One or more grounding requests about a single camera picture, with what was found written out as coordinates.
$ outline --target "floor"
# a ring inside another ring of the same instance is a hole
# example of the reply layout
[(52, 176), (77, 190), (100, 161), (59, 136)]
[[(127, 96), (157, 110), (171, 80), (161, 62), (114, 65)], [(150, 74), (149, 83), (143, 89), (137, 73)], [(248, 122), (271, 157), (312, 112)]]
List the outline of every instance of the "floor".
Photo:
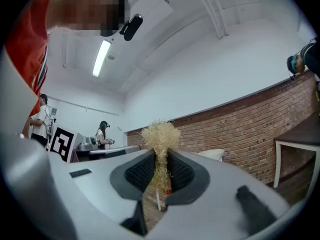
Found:
[[(290, 205), (302, 200), (306, 194), (312, 178), (315, 159), (308, 162), (303, 169), (292, 175), (288, 179), (280, 181), (275, 189), (284, 197)], [(165, 215), (165, 200), (167, 195), (160, 193), (161, 210), (158, 210), (156, 193), (148, 187), (143, 195), (143, 213), (147, 230), (150, 231)]]

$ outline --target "ceiling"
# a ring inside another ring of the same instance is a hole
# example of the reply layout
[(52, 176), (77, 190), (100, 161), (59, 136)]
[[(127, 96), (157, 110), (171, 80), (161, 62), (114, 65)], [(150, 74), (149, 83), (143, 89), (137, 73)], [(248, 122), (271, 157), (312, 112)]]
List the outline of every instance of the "ceiling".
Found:
[[(168, 60), (186, 46), (217, 30), (201, 0), (129, 0), (131, 15), (140, 13), (143, 24), (131, 41), (118, 33), (94, 36), (87, 31), (58, 29), (51, 33), (48, 60), (54, 60), (77, 78), (95, 82), (125, 97), (139, 83), (161, 70)], [(210, 0), (220, 28), (223, 19), (217, 3)], [(262, 0), (218, 0), (227, 29), (245, 21), (264, 17)], [(92, 76), (102, 40), (112, 43), (99, 77)]]

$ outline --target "brick wall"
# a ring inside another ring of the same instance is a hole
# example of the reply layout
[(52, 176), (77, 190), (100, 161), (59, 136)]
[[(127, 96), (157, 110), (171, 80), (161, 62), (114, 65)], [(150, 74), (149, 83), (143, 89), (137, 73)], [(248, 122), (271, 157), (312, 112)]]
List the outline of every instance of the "brick wall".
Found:
[[(274, 180), (276, 169), (274, 137), (299, 124), (316, 109), (315, 79), (308, 71), (296, 81), (288, 80), (249, 97), (177, 119), (173, 124), (181, 131), (179, 149), (196, 153), (225, 149), (224, 162), (269, 183)], [(128, 145), (146, 147), (140, 131), (128, 132)], [(286, 171), (284, 168), (281, 165), (281, 172)]]

